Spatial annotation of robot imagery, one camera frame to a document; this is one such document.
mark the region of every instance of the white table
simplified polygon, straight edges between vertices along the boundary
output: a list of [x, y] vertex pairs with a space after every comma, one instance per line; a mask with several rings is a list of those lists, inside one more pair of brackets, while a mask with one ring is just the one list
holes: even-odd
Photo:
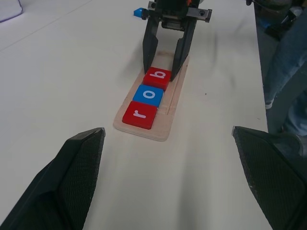
[[[146, 0], [23, 0], [0, 24], [0, 222], [64, 141], [106, 128], [85, 230], [270, 230], [249, 190], [234, 125], [266, 130], [253, 7], [206, 0], [171, 134], [115, 130], [142, 68]], [[159, 50], [181, 33], [159, 28]]]

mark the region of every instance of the wooden board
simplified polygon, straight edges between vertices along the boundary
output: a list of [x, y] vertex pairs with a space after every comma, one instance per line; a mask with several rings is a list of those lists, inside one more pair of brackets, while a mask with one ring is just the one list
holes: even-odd
[[[174, 55], [166, 52], [157, 52], [152, 67], [171, 70]], [[117, 112], [113, 126], [121, 131], [135, 134], [141, 137], [157, 140], [166, 141], [171, 131], [171, 126], [175, 116], [179, 96], [181, 93], [184, 77], [187, 72], [189, 63], [189, 57], [183, 63], [176, 78], [171, 81], [163, 95], [162, 101], [158, 108], [158, 112], [153, 122], [153, 126], [150, 130], [131, 126], [122, 122], [123, 115], [125, 114], [132, 98], [138, 89], [138, 86], [142, 83], [145, 76], [144, 70], [142, 70], [135, 80], [132, 88], [130, 89], [127, 97], [125, 98], [122, 106]]]

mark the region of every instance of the shoe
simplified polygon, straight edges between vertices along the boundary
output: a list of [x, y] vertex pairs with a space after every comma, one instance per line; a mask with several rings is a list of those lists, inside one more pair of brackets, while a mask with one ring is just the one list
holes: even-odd
[[274, 99], [271, 100], [270, 102], [266, 102], [266, 103], [265, 103], [265, 109], [266, 109], [266, 110], [271, 109], [272, 106], [273, 106], [273, 102], [274, 102]]

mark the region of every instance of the jeans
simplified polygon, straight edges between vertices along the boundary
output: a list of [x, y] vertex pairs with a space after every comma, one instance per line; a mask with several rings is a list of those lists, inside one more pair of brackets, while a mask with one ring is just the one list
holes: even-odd
[[[263, 90], [269, 104], [307, 60], [307, 8], [276, 48]], [[291, 104], [284, 123], [287, 132], [307, 135], [307, 90]]]

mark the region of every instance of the blue letter block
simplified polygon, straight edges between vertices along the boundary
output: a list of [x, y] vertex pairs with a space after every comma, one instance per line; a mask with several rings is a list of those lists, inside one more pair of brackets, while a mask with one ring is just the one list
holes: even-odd
[[151, 104], [156, 107], [159, 107], [162, 97], [163, 97], [162, 89], [158, 89], [147, 85], [140, 85], [132, 100], [135, 102]]

